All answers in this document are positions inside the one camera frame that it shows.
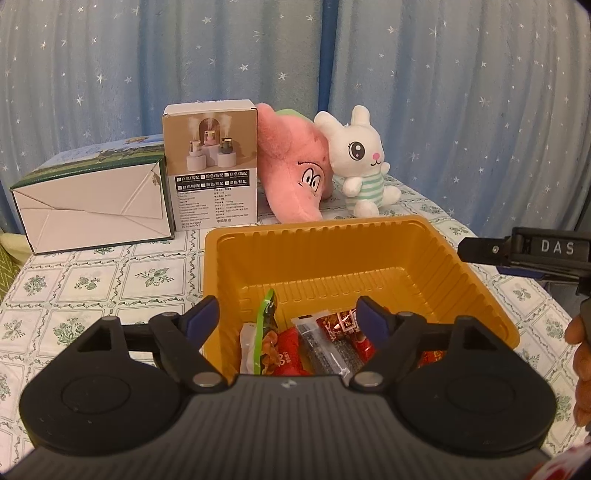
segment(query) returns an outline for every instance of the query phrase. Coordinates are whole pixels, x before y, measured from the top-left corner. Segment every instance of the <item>humidifier box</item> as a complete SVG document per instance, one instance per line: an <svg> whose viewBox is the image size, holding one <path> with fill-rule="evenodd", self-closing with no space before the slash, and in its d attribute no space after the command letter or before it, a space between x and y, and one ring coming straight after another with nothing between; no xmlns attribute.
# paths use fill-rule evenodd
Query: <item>humidifier box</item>
<svg viewBox="0 0 591 480"><path fill-rule="evenodd" d="M168 105L162 125L176 229L256 223L254 104Z"/></svg>

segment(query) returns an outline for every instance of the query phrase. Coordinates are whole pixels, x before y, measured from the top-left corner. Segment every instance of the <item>plush toy eye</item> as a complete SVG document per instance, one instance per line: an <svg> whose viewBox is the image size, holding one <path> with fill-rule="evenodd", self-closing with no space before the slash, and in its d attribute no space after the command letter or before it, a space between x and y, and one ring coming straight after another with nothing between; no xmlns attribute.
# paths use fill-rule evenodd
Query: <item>plush toy eye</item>
<svg viewBox="0 0 591 480"><path fill-rule="evenodd" d="M310 186L312 187L312 190L314 190L315 192L318 192L319 185L320 185L320 175L316 175L315 177L312 177L312 183L310 184Z"/></svg>
<svg viewBox="0 0 591 480"><path fill-rule="evenodd" d="M359 142L350 143L349 155L353 160L359 161L365 156L365 147Z"/></svg>
<svg viewBox="0 0 591 480"><path fill-rule="evenodd" d="M314 178L314 170L308 168L304 174L301 176L301 181L307 183L308 185L312 186L312 179Z"/></svg>

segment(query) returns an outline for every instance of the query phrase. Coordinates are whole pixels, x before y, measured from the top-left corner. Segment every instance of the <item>white cardboard box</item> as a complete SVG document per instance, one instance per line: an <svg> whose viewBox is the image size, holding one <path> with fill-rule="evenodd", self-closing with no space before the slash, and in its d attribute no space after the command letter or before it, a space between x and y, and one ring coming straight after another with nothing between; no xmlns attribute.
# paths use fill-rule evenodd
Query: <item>white cardboard box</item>
<svg viewBox="0 0 591 480"><path fill-rule="evenodd" d="M254 104L250 100L222 100L168 105L162 125L176 229L256 223ZM221 155L224 138L232 139L234 156ZM189 154L195 141L202 145L199 156L203 155L203 163L198 165L198 159ZM223 166L228 158L235 161L234 166ZM195 170L199 165L204 169Z"/></svg>
<svg viewBox="0 0 591 480"><path fill-rule="evenodd" d="M162 135L60 153L11 187L35 254L172 238Z"/></svg>

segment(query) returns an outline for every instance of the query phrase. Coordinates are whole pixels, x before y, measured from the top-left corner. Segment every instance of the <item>white bunny plush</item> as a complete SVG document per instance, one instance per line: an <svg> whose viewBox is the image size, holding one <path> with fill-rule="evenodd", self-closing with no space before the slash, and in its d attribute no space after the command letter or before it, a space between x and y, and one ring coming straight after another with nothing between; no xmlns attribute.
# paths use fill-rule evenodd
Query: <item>white bunny plush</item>
<svg viewBox="0 0 591 480"><path fill-rule="evenodd" d="M363 105L353 108L350 125L341 125L328 112L318 112L314 123L329 141L330 166L344 179L341 189L353 215L379 216L378 207L400 199L398 188L384 185L390 164L384 161L379 133L369 123L369 110Z"/></svg>

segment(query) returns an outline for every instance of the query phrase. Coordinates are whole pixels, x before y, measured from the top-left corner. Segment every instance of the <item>floral tablecloth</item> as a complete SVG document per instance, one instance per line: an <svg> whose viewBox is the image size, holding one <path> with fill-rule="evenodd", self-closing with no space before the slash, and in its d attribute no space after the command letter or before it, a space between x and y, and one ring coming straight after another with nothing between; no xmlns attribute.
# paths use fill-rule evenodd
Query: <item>floral tablecloth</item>
<svg viewBox="0 0 591 480"><path fill-rule="evenodd" d="M401 201L386 215L419 214L455 247L467 227L430 200L391 177ZM322 204L326 219L346 218L339 192ZM276 223L262 193L259 221ZM174 240L106 247L32 257L0 306L0 470L18 462L32 447L18 415L24 385L99 317L114 314L122 323L146 322L170 310L185 312L203 295L204 240L208 231L179 232ZM517 352L552 386L556 420L545 443L556 454L585 433L573 423L576 376L574 347L563 340L569 317L535 282L472 266L513 319L521 335ZM132 354L150 362L149 355Z"/></svg>

